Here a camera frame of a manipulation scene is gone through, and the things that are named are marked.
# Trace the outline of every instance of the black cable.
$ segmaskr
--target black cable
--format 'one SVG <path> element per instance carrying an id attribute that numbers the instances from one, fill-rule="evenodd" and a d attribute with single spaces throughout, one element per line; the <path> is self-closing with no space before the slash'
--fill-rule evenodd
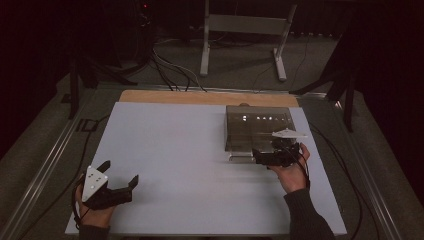
<path id="1" fill-rule="evenodd" d="M 178 86 L 176 83 L 174 83 L 173 81 L 171 81 L 168 76 L 165 74 L 165 72 L 160 68 L 159 63 L 152 58 L 152 62 L 156 65 L 155 67 L 152 67 L 153 69 L 156 69 L 160 75 L 160 77 L 162 78 L 162 80 L 165 82 L 166 85 L 168 85 L 169 89 L 171 91 L 174 91 L 174 89 L 172 88 L 171 84 L 175 86 L 175 90 L 179 90 Z"/>
<path id="2" fill-rule="evenodd" d="M 361 194 L 361 192 L 359 191 L 358 187 L 355 185 L 355 183 L 352 180 L 352 177 L 348 171 L 346 162 L 344 160 L 344 158 L 342 157 L 341 153 L 337 150 L 337 148 L 334 146 L 334 144 L 327 138 L 325 137 L 325 135 L 319 130 L 318 127 L 316 127 L 314 124 L 308 122 L 309 125 L 311 125 L 314 129 L 311 129 L 313 132 L 317 133 L 320 137 L 322 137 L 324 139 L 324 141 L 327 143 L 327 145 L 330 147 L 330 150 L 333 152 L 334 156 L 336 157 L 337 162 L 339 163 L 340 167 L 342 168 L 343 172 L 346 174 L 346 177 L 349 180 L 349 183 L 352 186 L 352 189 L 354 190 L 354 193 L 356 195 L 357 201 L 358 201 L 358 205 L 359 205 L 359 209 L 360 209 L 360 213 L 359 213 L 359 220 L 358 220 L 358 225 L 355 229 L 354 234 L 352 235 L 351 239 L 354 239 L 359 231 L 359 228 L 361 226 L 362 223 L 362 219 L 363 219 L 363 214 L 362 214 L 362 204 L 361 204 L 361 200 L 364 202 L 367 210 L 370 213 L 371 219 L 373 221 L 375 230 L 376 230 L 376 234 L 377 234 L 377 239 L 380 239 L 380 233 L 377 227 L 377 222 L 374 218 L 374 215 L 372 214 L 372 210 L 370 208 L 370 206 L 368 205 L 368 203 L 366 202 L 364 196 Z"/>
<path id="3" fill-rule="evenodd" d="M 165 58 L 163 58 L 163 57 L 161 57 L 161 56 L 159 56 L 158 55 L 158 57 L 160 57 L 162 60 L 164 60 L 165 62 L 168 62 L 168 63 L 170 63 L 170 64 L 172 64 L 171 62 L 169 62 L 168 60 L 166 60 Z M 158 62 L 158 61 L 156 61 L 157 62 L 157 64 L 159 64 L 161 67 L 164 67 L 164 68 L 166 68 L 166 69 L 168 69 L 168 70 L 171 70 L 171 71 L 173 71 L 173 72 L 175 72 L 175 73 L 178 73 L 178 74 L 180 74 L 180 75 L 183 75 L 186 79 L 187 79 L 187 84 L 186 84 L 186 88 L 185 88 L 185 92 L 187 92 L 187 90 L 188 90 L 188 88 L 190 87 L 190 83 L 191 82 L 193 82 L 193 83 L 196 83 L 192 78 L 190 78 L 183 70 L 181 70 L 180 68 L 178 68 L 178 67 L 176 67 L 176 66 L 174 66 L 174 65 L 171 65 L 171 66 L 173 66 L 175 69 L 173 69 L 173 68 L 171 68 L 171 67 L 168 67 L 168 66 L 166 66 L 165 64 L 162 64 L 162 63 L 160 63 L 160 62 Z"/>
<path id="4" fill-rule="evenodd" d="M 184 68 L 181 68 L 181 67 L 179 67 L 178 65 L 175 65 L 175 64 L 173 64 L 172 62 L 170 62 L 169 60 L 167 60 L 166 58 L 164 58 L 164 57 L 162 57 L 162 56 L 159 56 L 158 54 L 155 54 L 156 55 L 156 57 L 157 58 L 159 58 L 160 60 L 162 60 L 162 61 L 164 61 L 164 62 L 166 62 L 166 63 L 168 63 L 169 65 L 171 65 L 171 66 L 173 66 L 173 67 L 175 67 L 182 75 L 184 75 L 188 80 L 191 80 L 193 83 L 195 83 L 195 84 L 197 84 L 197 86 L 200 88 L 200 89 L 202 89 L 204 92 L 208 92 L 208 91 L 206 91 L 206 89 L 204 89 L 201 85 L 200 85 L 200 83 L 199 82 L 196 82 L 196 81 L 194 81 L 191 77 L 189 77 L 188 75 L 187 75 L 187 73 L 186 72 L 184 72 L 183 71 L 183 69 Z"/>
<path id="5" fill-rule="evenodd" d="M 110 115 L 107 115 L 103 118 L 101 118 L 100 120 L 93 120 L 96 122 L 96 126 L 94 128 L 97 128 L 97 126 L 105 119 L 107 119 Z M 87 152 L 87 146 L 88 146 L 88 141 L 90 139 L 90 136 L 93 132 L 90 131 L 85 139 L 85 143 L 84 143 L 84 147 L 83 147 L 83 151 L 82 151 L 82 155 L 81 155 L 81 159 L 78 163 L 78 167 L 77 167 L 77 171 L 75 171 L 74 176 L 72 177 L 72 180 L 66 185 L 66 187 L 62 190 L 62 192 L 50 203 L 50 205 L 34 220 L 34 222 L 32 224 L 30 224 L 28 226 L 28 228 L 26 228 L 21 236 L 18 238 L 19 240 L 22 240 L 27 234 L 28 232 L 41 220 L 41 218 L 44 217 L 44 215 L 46 215 L 46 213 L 48 211 L 50 211 L 52 209 L 52 207 L 59 201 L 60 198 L 63 197 L 63 195 L 68 191 L 69 187 L 76 181 L 76 179 L 78 178 L 79 172 L 81 171 L 81 167 L 82 167 L 82 163 L 84 161 L 85 158 L 85 154 Z"/>

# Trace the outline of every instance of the metal box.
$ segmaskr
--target metal box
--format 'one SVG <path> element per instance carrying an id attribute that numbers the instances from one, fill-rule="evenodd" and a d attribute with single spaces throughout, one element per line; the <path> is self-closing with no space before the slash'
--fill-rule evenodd
<path id="1" fill-rule="evenodd" d="M 227 106 L 225 151 L 230 161 L 253 161 L 252 148 L 273 152 L 273 132 L 295 131 L 289 108 Z"/>

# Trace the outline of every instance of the sleeve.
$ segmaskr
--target sleeve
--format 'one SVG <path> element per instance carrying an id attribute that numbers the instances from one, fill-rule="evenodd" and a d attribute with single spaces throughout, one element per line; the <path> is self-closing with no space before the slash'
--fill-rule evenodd
<path id="1" fill-rule="evenodd" d="M 109 228 L 100 228 L 90 225 L 81 225 L 79 229 L 80 240 L 106 240 L 109 235 Z"/>
<path id="2" fill-rule="evenodd" d="M 284 196 L 290 210 L 291 240 L 335 239 L 330 226 L 317 213 L 312 204 L 309 189 L 301 189 Z"/>

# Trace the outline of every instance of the white table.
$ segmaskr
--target white table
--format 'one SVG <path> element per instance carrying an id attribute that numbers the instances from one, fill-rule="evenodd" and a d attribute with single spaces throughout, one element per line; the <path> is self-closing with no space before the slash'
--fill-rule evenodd
<path id="1" fill-rule="evenodd" d="M 301 108 L 291 108 L 310 152 L 311 196 L 335 234 L 345 234 L 327 175 Z M 92 166 L 106 160 L 109 187 L 136 174 L 133 202 L 119 206 L 111 233 L 150 236 L 279 235 L 290 216 L 276 175 L 233 164 L 224 151 L 224 105 L 118 102 Z M 66 233 L 76 234 L 71 216 Z"/>

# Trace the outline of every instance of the metal stand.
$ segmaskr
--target metal stand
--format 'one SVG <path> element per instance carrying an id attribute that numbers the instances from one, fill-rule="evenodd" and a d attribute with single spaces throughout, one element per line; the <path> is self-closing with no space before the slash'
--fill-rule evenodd
<path id="1" fill-rule="evenodd" d="M 289 34 L 296 7 L 297 5 L 294 4 L 291 6 L 287 19 L 216 15 L 209 14 L 209 0 L 205 0 L 205 28 L 200 76 L 205 77 L 208 75 L 210 52 L 209 31 L 243 32 L 281 35 L 280 44 L 278 45 L 278 48 L 274 49 L 274 58 L 278 71 L 278 79 L 280 81 L 286 81 L 287 76 L 284 70 L 281 53 L 283 52 L 283 48 Z"/>

